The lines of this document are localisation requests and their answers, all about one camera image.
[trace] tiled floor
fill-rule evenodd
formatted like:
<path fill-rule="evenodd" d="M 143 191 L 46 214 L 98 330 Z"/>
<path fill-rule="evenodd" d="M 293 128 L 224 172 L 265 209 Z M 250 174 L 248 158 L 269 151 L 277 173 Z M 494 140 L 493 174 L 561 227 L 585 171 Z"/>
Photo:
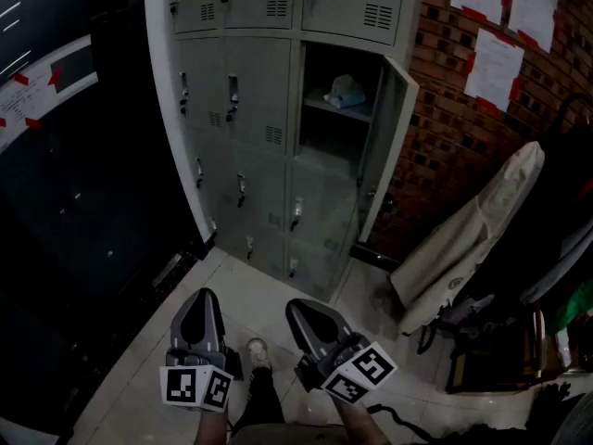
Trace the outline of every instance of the tiled floor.
<path fill-rule="evenodd" d="M 492 397 L 450 396 L 443 391 L 448 377 L 452 340 L 437 336 L 423 356 L 415 353 L 418 338 L 397 337 L 391 288 L 386 273 L 351 261 L 343 285 L 331 303 L 355 331 L 378 340 L 399 366 L 384 384 L 370 393 L 367 405 L 382 403 L 435 437 L 460 431 L 476 423 L 496 428 L 523 427 L 534 391 Z M 307 394 L 293 371 L 300 352 L 284 318 L 289 299 L 306 297 L 268 275 L 214 248 L 199 262 L 145 325 L 121 356 L 75 427 L 72 445 L 145 444 L 190 445 L 199 413 L 187 412 L 160 401 L 158 367 L 169 346 L 170 321 L 182 303 L 207 286 L 218 296 L 226 329 L 226 343 L 242 355 L 245 375 L 246 342 L 251 337 L 268 341 L 274 382 L 288 421 L 312 424 L 339 423 L 329 398 Z M 587 378 L 572 379 L 573 392 L 593 388 Z M 234 382 L 229 402 L 232 422 L 246 404 L 246 382 Z M 392 443 L 421 442 L 407 428 L 395 425 L 386 413 L 374 416 Z"/>

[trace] person's leg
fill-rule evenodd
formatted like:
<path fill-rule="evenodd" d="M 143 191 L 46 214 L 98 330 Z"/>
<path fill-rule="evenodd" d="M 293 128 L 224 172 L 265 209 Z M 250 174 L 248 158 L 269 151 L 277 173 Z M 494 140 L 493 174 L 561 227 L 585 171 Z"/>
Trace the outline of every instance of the person's leg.
<path fill-rule="evenodd" d="M 284 415 L 273 381 L 268 346 L 263 339 L 251 339 L 247 343 L 249 357 L 253 364 L 247 406 L 239 421 L 234 425 L 233 436 L 245 426 L 255 424 L 283 424 Z"/>

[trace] red brick wall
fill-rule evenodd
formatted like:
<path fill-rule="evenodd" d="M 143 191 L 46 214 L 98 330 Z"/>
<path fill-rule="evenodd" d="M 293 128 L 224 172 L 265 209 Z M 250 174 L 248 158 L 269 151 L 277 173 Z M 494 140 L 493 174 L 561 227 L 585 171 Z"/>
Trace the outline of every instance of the red brick wall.
<path fill-rule="evenodd" d="M 411 76 L 420 85 L 410 128 L 368 248 L 402 261 L 439 223 L 487 183 L 531 140 L 543 140 L 562 100 L 593 82 L 593 0 L 560 0 L 548 54 L 507 29 L 481 24 L 449 5 L 423 0 Z M 503 31 L 525 50 L 523 90 L 507 113 L 493 115 L 463 93 L 463 69 L 478 29 Z M 570 110 L 565 125 L 574 121 Z"/>

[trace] locker vent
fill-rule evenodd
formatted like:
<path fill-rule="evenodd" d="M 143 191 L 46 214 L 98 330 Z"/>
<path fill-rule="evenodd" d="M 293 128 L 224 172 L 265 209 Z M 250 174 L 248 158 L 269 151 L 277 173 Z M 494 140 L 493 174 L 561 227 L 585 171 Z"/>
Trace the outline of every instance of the locker vent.
<path fill-rule="evenodd" d="M 222 127 L 221 114 L 218 112 L 209 112 L 208 120 L 210 121 L 210 125 L 212 127 Z"/>
<path fill-rule="evenodd" d="M 288 0 L 268 0 L 268 17 L 285 17 L 288 13 Z"/>
<path fill-rule="evenodd" d="M 266 142 L 269 144 L 282 144 L 282 129 L 266 126 Z"/>
<path fill-rule="evenodd" d="M 378 6 L 367 4 L 364 10 L 364 24 L 374 26 L 382 30 L 391 28 L 391 19 L 393 17 L 393 8 L 389 6 Z"/>
<path fill-rule="evenodd" d="M 271 212 L 268 213 L 268 221 L 276 227 L 282 227 L 280 224 L 280 216 L 274 216 Z"/>
<path fill-rule="evenodd" d="M 201 6 L 202 8 L 202 21 L 206 21 L 207 19 L 214 19 L 214 4 L 205 4 Z"/>
<path fill-rule="evenodd" d="M 325 248 L 329 248 L 330 250 L 332 250 L 333 252 L 337 252 L 338 250 L 340 250 L 340 243 L 339 242 L 335 242 L 330 238 L 326 238 L 323 241 L 323 246 Z"/>

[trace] green object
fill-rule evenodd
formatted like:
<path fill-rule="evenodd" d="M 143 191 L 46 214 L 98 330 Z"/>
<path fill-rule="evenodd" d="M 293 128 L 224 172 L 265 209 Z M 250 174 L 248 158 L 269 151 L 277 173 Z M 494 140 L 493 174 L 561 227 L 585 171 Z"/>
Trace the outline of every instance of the green object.
<path fill-rule="evenodd" d="M 568 324 L 581 313 L 586 313 L 593 308 L 593 278 L 583 282 L 576 289 L 566 305 L 562 305 L 548 321 L 548 333 L 555 335 L 562 331 Z"/>

